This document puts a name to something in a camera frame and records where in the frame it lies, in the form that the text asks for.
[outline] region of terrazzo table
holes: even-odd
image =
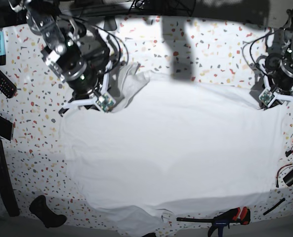
[[[126,48],[121,44],[124,60],[139,62],[139,71],[153,70],[186,80],[244,88],[251,88],[255,83],[254,72],[248,65],[251,63],[249,47],[244,45],[269,31],[255,25],[183,17],[120,16],[116,21],[115,34],[129,52],[128,59]],[[3,146],[21,216],[35,218],[29,212],[29,205],[38,195],[45,194],[49,208],[67,216],[67,225],[119,231],[116,223],[106,220],[87,204],[75,183],[65,175],[58,111],[68,86],[42,61],[43,39],[32,34],[27,25],[0,30],[6,40],[6,65],[0,69],[18,88],[12,99],[0,92],[0,111],[14,119],[13,139],[3,140]],[[254,45],[253,55],[257,58],[266,54],[265,51],[264,42],[259,41]],[[283,106],[288,107],[288,129],[284,131],[287,149],[293,144],[293,105]],[[285,158],[273,165],[278,167],[289,162]],[[287,201],[270,214],[262,215],[282,198]],[[277,190],[273,177],[268,202],[249,208],[252,222],[291,215],[293,187],[286,187],[280,179]],[[0,213],[3,212],[0,198]],[[188,217],[202,218],[199,212]],[[207,226],[178,223],[171,218],[155,232],[158,236],[167,236],[181,229]]]

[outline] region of white t-shirt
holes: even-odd
[[[283,156],[286,107],[261,111],[246,89],[147,76],[118,113],[83,109],[62,119],[67,172],[88,203],[117,223],[146,225],[143,215],[129,217],[135,206],[155,226],[163,209],[178,215],[265,202]]]

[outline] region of blue highlighter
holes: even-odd
[[[3,32],[0,31],[0,66],[6,65],[6,50],[4,47]]]

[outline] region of speckled white surface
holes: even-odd
[[[243,50],[243,46],[245,42],[264,35],[264,29],[182,17],[124,16],[118,17],[117,23],[116,35],[125,43],[129,61],[141,64],[140,71],[154,70],[187,80],[244,88],[254,85],[254,72],[243,58],[244,54],[251,63],[249,47]],[[0,69],[18,88],[12,99],[6,99],[0,92],[0,111],[14,118],[13,140],[4,140],[3,146],[21,215],[35,218],[29,212],[29,205],[43,193],[55,213],[67,216],[67,225],[117,230],[115,223],[87,204],[74,182],[65,175],[66,163],[58,137],[61,119],[58,111],[68,86],[62,84],[42,61],[43,39],[33,35],[27,25],[2,30],[6,39],[7,63]],[[126,48],[123,45],[122,48],[124,59],[127,59]],[[265,54],[265,50],[265,44],[257,42],[254,57]],[[284,131],[287,149],[293,144],[293,105],[283,106],[288,107],[288,126]],[[289,162],[285,158],[273,165],[278,167]],[[293,214],[293,187],[286,187],[280,180],[281,188],[277,190],[274,183],[275,177],[267,203],[249,207],[252,221]],[[262,215],[282,198],[287,201],[267,216]],[[3,209],[0,199],[0,213]],[[202,216],[197,210],[188,217]],[[155,232],[158,236],[166,236],[180,229],[206,226],[171,219]]]

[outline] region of black remote control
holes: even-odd
[[[16,86],[0,71],[0,91],[9,99],[14,96],[17,91]]]

